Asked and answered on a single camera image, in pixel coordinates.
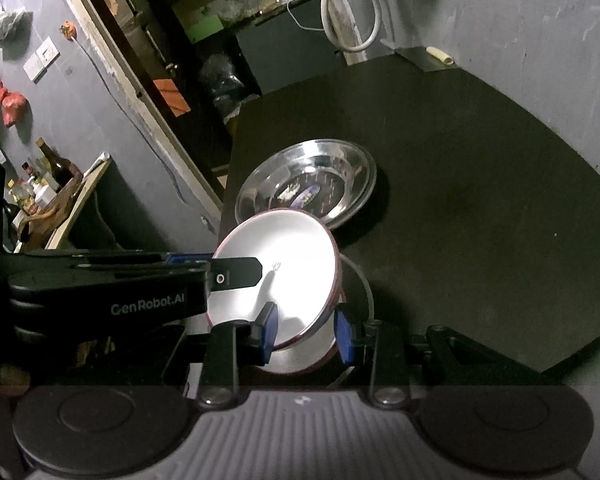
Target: white logo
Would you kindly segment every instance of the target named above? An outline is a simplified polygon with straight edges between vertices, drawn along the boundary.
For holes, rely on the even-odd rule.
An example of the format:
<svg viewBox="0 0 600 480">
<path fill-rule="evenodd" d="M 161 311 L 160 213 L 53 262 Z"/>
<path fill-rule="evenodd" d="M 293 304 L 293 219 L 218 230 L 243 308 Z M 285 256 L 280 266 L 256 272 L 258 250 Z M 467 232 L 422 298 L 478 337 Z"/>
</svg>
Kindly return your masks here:
<svg viewBox="0 0 600 480">
<path fill-rule="evenodd" d="M 311 402 L 311 397 L 307 397 L 306 395 L 303 395 L 302 397 L 296 397 L 294 399 L 294 402 L 298 405 L 298 406 L 304 406 L 305 404 L 308 404 L 309 402 Z"/>
<path fill-rule="evenodd" d="M 176 303 L 182 303 L 184 301 L 184 292 L 176 294 L 175 300 L 171 300 L 171 296 L 166 298 L 153 298 L 152 300 L 138 300 L 137 303 L 129 303 L 120 305 L 114 303 L 111 305 L 111 313 L 114 316 L 119 314 L 129 314 L 131 312 L 139 312 L 140 310 L 149 310 L 152 308 L 158 308 L 160 306 L 173 305 Z"/>
</svg>

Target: gray ribbed panel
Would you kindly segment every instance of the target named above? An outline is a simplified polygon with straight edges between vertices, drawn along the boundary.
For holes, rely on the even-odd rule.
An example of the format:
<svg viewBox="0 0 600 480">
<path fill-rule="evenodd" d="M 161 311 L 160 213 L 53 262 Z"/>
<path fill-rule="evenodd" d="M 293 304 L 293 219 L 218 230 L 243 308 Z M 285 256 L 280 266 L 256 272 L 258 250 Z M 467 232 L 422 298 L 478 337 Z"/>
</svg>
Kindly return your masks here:
<svg viewBox="0 0 600 480">
<path fill-rule="evenodd" d="M 36 472 L 31 480 L 54 480 Z M 421 439 L 403 413 L 355 392 L 252 392 L 200 417 L 168 458 L 128 480 L 480 480 Z M 578 480 L 565 471 L 546 480 Z"/>
</svg>

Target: black table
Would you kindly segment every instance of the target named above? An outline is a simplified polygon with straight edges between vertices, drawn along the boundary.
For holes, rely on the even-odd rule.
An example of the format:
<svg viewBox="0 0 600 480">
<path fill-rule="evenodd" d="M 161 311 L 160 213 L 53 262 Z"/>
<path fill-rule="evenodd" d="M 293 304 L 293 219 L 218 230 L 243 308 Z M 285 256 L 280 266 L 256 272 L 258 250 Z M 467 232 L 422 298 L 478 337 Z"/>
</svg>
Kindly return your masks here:
<svg viewBox="0 0 600 480">
<path fill-rule="evenodd" d="M 334 232 L 371 284 L 376 317 L 444 324 L 544 370 L 600 335 L 600 176 L 558 135 L 461 69 L 397 55 L 249 103 L 221 221 L 267 157 L 307 139 L 367 147 L 379 177 Z"/>
</svg>

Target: white hose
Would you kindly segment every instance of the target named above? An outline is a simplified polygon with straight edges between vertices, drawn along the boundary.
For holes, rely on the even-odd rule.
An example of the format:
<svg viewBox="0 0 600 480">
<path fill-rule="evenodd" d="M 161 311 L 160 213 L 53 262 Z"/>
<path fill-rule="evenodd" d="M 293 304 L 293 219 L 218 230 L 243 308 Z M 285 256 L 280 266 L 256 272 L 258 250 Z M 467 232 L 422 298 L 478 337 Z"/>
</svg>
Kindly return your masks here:
<svg viewBox="0 0 600 480">
<path fill-rule="evenodd" d="M 380 2 L 378 0 L 371 0 L 371 3 L 374 6 L 374 14 L 375 14 L 375 21 L 374 21 L 374 28 L 371 31 L 371 34 L 369 35 L 369 37 L 366 39 L 366 41 L 362 44 L 359 44 L 357 46 L 348 46 L 348 45 L 344 45 L 341 44 L 338 41 L 338 38 L 336 37 L 334 31 L 333 31 L 333 27 L 331 27 L 331 22 L 329 20 L 329 0 L 320 0 L 320 16 L 322 18 L 322 26 L 324 27 L 324 33 L 327 35 L 327 39 L 329 41 L 331 41 L 331 43 L 333 43 L 335 46 L 337 46 L 339 49 L 344 50 L 345 52 L 362 52 L 363 50 L 366 50 L 369 45 L 371 45 L 376 38 L 378 37 L 378 32 L 380 32 L 380 25 L 382 22 L 382 13 L 380 10 Z"/>
</svg>

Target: wall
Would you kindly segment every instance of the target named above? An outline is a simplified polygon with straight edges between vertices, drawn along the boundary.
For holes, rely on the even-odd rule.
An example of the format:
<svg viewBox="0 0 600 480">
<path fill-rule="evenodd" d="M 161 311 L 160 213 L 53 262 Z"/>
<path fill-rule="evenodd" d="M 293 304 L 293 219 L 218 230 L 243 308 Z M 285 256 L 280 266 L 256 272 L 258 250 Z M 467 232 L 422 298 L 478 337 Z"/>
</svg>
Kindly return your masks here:
<svg viewBox="0 0 600 480">
<path fill-rule="evenodd" d="M 38 137 L 83 170 L 100 152 L 107 151 L 114 163 L 98 184 L 98 204 L 124 248 L 213 250 L 217 239 L 202 225 L 200 217 L 206 213 L 200 202 L 170 164 L 190 206 L 181 203 L 171 177 L 113 101 L 89 57 L 59 33 L 64 20 L 74 19 L 65 0 L 4 0 L 4 5 L 7 10 L 25 6 L 29 12 L 17 40 L 0 50 L 4 85 L 24 94 L 30 104 L 21 124 L 7 130 L 0 119 L 0 146 L 7 158 L 20 169 L 27 157 L 40 154 L 35 145 Z M 47 36 L 58 47 L 60 57 L 34 84 L 22 65 Z M 117 101 L 146 131 L 142 119 L 126 104 L 117 83 L 78 30 L 80 39 Z"/>
<path fill-rule="evenodd" d="M 349 0 L 363 38 L 368 0 Z M 434 45 L 554 129 L 600 173 L 600 0 L 382 0 L 380 38 Z M 388 54 L 380 41 L 370 56 Z"/>
</svg>

